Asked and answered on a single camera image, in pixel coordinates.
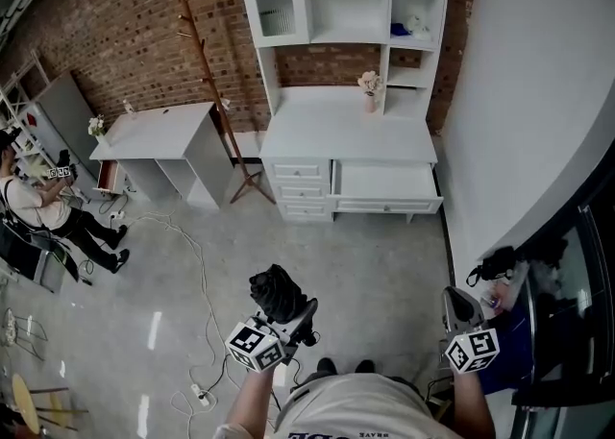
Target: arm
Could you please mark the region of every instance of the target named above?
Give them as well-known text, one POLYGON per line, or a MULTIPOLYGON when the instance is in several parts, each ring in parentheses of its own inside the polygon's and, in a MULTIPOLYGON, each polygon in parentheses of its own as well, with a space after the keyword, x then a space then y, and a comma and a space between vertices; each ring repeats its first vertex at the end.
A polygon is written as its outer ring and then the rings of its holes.
POLYGON ((49 191, 56 184, 58 184, 58 180, 50 180, 46 184, 42 184, 41 186, 37 186, 37 190, 39 190, 39 191, 49 191))
POLYGON ((40 197, 42 198, 42 203, 40 204, 40 207, 47 207, 48 205, 53 204, 56 201, 58 195, 60 195, 60 192, 68 184, 72 184, 72 179, 69 180, 68 178, 62 178, 51 188, 49 188, 48 191, 40 193, 40 197))
POLYGON ((455 373, 453 430, 461 437, 494 439, 496 430, 477 373, 455 373))
POLYGON ((251 371, 227 417, 227 424, 242 426, 254 439, 265 434, 274 370, 275 366, 260 374, 251 371))

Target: bar stool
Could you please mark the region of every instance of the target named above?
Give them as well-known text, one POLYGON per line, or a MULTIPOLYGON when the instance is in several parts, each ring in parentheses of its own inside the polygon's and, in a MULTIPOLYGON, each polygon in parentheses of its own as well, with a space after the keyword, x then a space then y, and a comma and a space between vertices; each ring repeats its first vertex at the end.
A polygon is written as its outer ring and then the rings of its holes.
POLYGON ((38 354, 34 343, 32 343, 32 340, 30 340, 30 336, 38 338, 43 342, 48 342, 49 339, 47 338, 45 328, 43 328, 42 324, 39 323, 37 320, 32 319, 32 316, 30 318, 22 318, 20 316, 15 316, 12 312, 12 309, 10 307, 7 307, 7 310, 4 312, 4 316, 2 317, 2 329, 4 335, 4 340, 2 344, 4 346, 12 347, 13 345, 16 345, 20 349, 26 351, 28 354, 33 355, 40 360, 45 360, 38 354), (19 326, 20 321, 27 322, 27 328, 19 326), (34 332, 32 326, 38 326, 42 334, 37 334, 36 332, 34 332), (25 342, 26 344, 30 345, 30 349, 24 346, 22 342, 25 342))
POLYGON ((64 410, 58 393, 60 391, 69 391, 69 388, 48 388, 48 389, 33 389, 29 390, 25 381, 19 374, 12 375, 12 394, 15 404, 19 409, 19 413, 23 421, 34 434, 40 433, 40 421, 53 424, 54 426, 67 428, 69 430, 77 430, 68 424, 70 415, 89 413, 87 410, 64 410), (49 407, 36 406, 32 395, 48 395, 49 407), (43 417, 38 412, 50 413, 51 418, 43 417))

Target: chair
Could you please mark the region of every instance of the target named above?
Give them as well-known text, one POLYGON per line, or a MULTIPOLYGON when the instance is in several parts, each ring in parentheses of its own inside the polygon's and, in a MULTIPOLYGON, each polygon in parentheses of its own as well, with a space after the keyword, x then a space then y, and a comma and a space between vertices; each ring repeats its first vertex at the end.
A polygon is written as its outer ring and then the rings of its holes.
POLYGON ((32 316, 28 318, 22 318, 20 316, 15 316, 10 307, 7 307, 7 310, 4 312, 4 316, 2 317, 2 335, 4 339, 2 340, 2 345, 4 347, 12 347, 16 345, 20 349, 23 349, 28 354, 33 355, 34 357, 45 360, 40 356, 35 348, 34 343, 30 340, 30 336, 34 338, 38 338, 44 342, 48 342, 47 333, 45 332, 45 328, 42 327, 42 324, 37 320, 32 319, 32 316), (27 322, 26 328, 19 325, 20 322, 27 322), (38 325, 42 334, 37 334, 33 332, 33 326, 38 325))

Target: white hutch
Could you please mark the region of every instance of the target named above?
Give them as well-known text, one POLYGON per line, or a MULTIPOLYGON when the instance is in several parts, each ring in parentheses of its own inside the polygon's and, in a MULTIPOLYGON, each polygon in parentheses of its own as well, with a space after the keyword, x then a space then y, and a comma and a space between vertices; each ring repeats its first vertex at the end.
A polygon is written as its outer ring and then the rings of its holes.
POLYGON ((435 213, 436 155, 425 122, 447 0, 245 0, 272 120, 261 147, 288 221, 332 221, 334 212, 435 213), (427 36, 392 36, 391 22, 418 15, 427 36), (275 47, 314 43, 381 46, 376 112, 357 86, 280 87, 275 47), (395 66, 391 49, 421 52, 420 68, 395 66))

